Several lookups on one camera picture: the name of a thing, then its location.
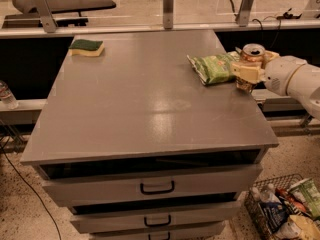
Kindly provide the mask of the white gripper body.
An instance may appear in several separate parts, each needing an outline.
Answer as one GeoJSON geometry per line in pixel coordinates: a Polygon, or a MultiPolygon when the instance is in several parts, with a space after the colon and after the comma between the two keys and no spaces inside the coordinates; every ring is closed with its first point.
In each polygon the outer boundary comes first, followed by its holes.
{"type": "Polygon", "coordinates": [[[286,96],[291,77],[306,64],[306,60],[294,56],[282,56],[271,60],[265,67],[265,87],[273,93],[286,96]]]}

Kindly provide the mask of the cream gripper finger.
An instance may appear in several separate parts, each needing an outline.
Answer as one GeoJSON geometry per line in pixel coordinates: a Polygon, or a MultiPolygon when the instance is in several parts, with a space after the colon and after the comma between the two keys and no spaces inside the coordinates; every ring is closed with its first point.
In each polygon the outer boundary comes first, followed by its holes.
{"type": "Polygon", "coordinates": [[[257,84],[263,80],[264,70],[261,62],[232,62],[232,73],[246,82],[257,84]]]}
{"type": "Polygon", "coordinates": [[[276,53],[276,52],[273,52],[273,51],[268,51],[266,50],[265,51],[265,54],[264,54],[264,62],[263,62],[263,67],[266,67],[266,65],[272,61],[273,59],[275,58],[278,58],[279,57],[279,54],[276,53]]]}

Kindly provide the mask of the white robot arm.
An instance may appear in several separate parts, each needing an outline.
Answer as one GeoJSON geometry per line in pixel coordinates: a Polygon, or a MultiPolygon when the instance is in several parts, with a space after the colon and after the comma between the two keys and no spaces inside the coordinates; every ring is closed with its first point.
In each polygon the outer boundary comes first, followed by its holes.
{"type": "Polygon", "coordinates": [[[267,51],[264,62],[240,59],[231,63],[231,71],[244,82],[263,82],[267,90],[297,100],[312,117],[320,119],[319,67],[304,59],[267,51]]]}

